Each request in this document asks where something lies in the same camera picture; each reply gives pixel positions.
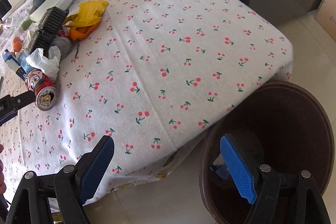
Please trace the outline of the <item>red cartoon drink can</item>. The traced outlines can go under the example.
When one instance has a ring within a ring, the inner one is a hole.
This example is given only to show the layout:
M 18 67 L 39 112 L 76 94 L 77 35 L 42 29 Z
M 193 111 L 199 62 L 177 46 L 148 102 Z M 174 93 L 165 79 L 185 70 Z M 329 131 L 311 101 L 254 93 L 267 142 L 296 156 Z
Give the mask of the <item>red cartoon drink can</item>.
M 59 92 L 50 78 L 40 69 L 32 69 L 25 78 L 27 90 L 35 94 L 35 104 L 38 109 L 48 111 L 53 108 L 59 98 Z

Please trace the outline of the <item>white tissue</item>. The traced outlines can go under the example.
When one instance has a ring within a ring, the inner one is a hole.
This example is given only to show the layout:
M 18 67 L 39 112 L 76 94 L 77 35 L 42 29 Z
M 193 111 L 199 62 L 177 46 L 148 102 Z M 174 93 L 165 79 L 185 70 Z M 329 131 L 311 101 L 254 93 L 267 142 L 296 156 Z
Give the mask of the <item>white tissue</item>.
M 42 48 L 37 48 L 26 57 L 26 61 L 33 68 L 40 69 L 54 83 L 58 77 L 61 53 L 57 46 L 51 46 L 48 53 L 50 57 L 44 55 Z

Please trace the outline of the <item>silver top drink can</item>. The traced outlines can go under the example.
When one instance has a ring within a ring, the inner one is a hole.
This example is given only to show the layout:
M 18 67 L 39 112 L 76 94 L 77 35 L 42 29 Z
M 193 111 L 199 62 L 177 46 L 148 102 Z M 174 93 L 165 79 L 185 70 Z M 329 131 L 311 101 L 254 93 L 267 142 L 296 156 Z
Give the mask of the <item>silver top drink can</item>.
M 60 50 L 60 59 L 64 59 L 68 56 L 72 51 L 72 42 L 65 36 L 59 36 L 55 38 L 51 46 L 57 46 Z

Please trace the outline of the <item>black plastic food tray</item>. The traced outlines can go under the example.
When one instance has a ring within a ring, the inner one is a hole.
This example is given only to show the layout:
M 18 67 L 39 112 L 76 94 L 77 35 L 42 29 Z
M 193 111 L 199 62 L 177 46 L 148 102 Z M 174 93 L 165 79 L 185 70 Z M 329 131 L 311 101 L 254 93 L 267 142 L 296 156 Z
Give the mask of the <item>black plastic food tray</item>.
M 43 55 L 48 57 L 51 43 L 62 27 L 68 14 L 68 9 L 62 10 L 58 7 L 47 9 L 38 24 L 38 29 L 34 32 L 30 40 L 28 52 L 33 53 L 34 50 L 40 48 L 43 50 Z

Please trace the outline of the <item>small brown twig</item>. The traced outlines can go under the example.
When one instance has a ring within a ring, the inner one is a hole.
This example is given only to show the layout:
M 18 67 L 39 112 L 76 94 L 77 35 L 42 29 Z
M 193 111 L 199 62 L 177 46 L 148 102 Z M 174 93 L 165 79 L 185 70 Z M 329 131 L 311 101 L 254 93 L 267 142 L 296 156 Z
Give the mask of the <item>small brown twig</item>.
M 75 52 L 75 55 L 74 55 L 73 59 L 71 60 L 72 63 L 75 63 L 76 60 L 78 59 L 79 48 L 80 48 L 80 44 L 77 44 L 77 45 L 76 45 L 76 52 Z

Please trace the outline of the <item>yellow snack wrapper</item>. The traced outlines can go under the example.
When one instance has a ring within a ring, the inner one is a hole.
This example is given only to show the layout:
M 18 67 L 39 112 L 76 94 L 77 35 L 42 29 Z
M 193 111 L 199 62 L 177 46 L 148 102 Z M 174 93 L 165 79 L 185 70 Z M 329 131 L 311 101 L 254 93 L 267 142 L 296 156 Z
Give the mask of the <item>yellow snack wrapper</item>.
M 64 20 L 67 27 L 89 27 L 100 22 L 109 2 L 104 0 L 86 1 L 80 4 L 77 14 L 68 16 Z

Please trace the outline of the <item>blue white carton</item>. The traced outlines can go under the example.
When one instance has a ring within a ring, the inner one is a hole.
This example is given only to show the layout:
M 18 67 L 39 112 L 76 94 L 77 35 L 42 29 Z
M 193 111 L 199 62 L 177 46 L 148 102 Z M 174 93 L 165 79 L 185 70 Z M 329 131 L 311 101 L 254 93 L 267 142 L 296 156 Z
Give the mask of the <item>blue white carton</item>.
M 27 56 L 28 53 L 25 50 L 20 53 L 18 58 L 14 57 L 8 50 L 4 50 L 2 54 L 5 64 L 22 80 L 25 80 L 27 73 L 33 69 L 26 61 Z

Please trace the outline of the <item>dark brown trash bin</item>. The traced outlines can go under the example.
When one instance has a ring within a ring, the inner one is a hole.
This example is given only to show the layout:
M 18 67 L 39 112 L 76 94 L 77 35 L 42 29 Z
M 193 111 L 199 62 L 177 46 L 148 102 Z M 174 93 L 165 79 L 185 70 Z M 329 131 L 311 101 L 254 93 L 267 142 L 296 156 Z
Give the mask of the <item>dark brown trash bin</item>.
M 279 173 L 309 171 L 323 196 L 333 171 L 333 130 L 322 105 L 304 88 L 266 83 L 211 126 L 205 138 L 199 170 L 203 203 L 217 223 L 246 223 L 252 206 L 240 196 L 221 156 L 225 134 L 248 139 L 243 147 Z

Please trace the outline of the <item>small orange tangerine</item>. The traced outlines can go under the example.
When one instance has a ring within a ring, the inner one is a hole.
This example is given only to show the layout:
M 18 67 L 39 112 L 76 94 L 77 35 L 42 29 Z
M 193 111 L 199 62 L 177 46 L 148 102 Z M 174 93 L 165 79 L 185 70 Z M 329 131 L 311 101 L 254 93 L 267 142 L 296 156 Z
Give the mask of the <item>small orange tangerine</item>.
M 14 52 L 20 52 L 21 49 L 22 49 L 22 40 L 21 40 L 21 38 L 20 37 L 13 38 L 12 46 L 13 46 L 13 51 Z

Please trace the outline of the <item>cherry print tablecloth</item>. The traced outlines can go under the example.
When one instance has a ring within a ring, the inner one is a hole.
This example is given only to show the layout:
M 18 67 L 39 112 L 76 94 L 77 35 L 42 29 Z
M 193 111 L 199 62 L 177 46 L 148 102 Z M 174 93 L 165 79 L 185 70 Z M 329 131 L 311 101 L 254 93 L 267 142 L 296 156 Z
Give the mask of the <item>cherry print tablecloth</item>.
M 25 172 L 56 173 L 104 135 L 115 152 L 94 200 L 163 179 L 201 132 L 269 79 L 291 77 L 290 41 L 239 0 L 105 1 L 76 62 L 77 44 L 60 62 L 57 104 L 30 104 L 1 127 L 9 201 Z

